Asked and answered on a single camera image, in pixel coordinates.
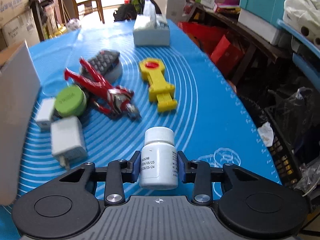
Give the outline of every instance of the blue silicone mat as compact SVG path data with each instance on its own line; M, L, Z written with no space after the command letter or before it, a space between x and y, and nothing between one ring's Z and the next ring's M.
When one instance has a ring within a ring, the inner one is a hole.
M65 67L78 72L79 57L89 59L101 49L120 51L123 75L115 82L134 90L141 122L127 117L112 121L89 108L80 118L88 159L73 163L95 162L106 166L116 159L129 159L141 150L144 132L153 126L166 126L175 133L177 150L188 159L201 159L221 167L232 162L280 183L271 156L256 131L242 103L206 54L172 22L170 47L141 47L133 44L134 22L114 23L94 29L81 29L30 48L42 88L30 120L20 168L18 197L64 173L51 156L50 132L40 132L34 116L43 98L53 96L66 86ZM159 114L156 104L148 101L148 85L141 79L138 63L146 57L163 60L165 78L176 86L176 111ZM219 183L214 183L215 199L221 197ZM192 185L179 184L170 191L150 191L139 184L125 184L125 195L187 195ZM96 197L103 198L104 183L99 183ZM12 223L12 205L0 208L0 238L18 239Z

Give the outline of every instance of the red bag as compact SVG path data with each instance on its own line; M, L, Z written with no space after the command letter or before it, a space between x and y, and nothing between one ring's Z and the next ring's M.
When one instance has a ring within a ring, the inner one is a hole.
M227 76L233 67L242 59L243 55L244 53L232 45L226 36L223 35L212 52L210 59L220 72L224 76Z
M210 27L198 23L178 22L178 27L186 34L191 34L201 42L203 51L210 56L227 29Z

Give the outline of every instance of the white bottle cap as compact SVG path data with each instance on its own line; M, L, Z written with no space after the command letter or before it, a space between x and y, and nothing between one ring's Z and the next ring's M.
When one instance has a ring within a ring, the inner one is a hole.
M144 145L153 142L164 142L174 146L174 133L167 127L156 126L146 130Z

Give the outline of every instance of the action figure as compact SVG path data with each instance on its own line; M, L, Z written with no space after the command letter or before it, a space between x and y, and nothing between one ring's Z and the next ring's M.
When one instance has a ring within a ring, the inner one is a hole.
M109 117L119 117L123 112L127 112L130 118L140 118L139 110L135 105L130 103L134 95L132 90L121 86L112 86L86 60L81 58L79 62L88 71L95 82L67 68L64 71L65 80L72 78L92 94L104 99L108 103L110 109L99 105L95 99L92 99L92 102L97 106L100 112Z

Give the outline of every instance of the white power adapter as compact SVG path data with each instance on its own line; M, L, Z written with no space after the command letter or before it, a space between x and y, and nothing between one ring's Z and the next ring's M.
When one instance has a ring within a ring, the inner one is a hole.
M36 114L35 122L41 130L49 130L53 122L55 98L45 98L42 100L40 108Z
M69 161L88 156L82 125L76 116L63 118L51 124L51 148L52 156L66 169L69 169Z

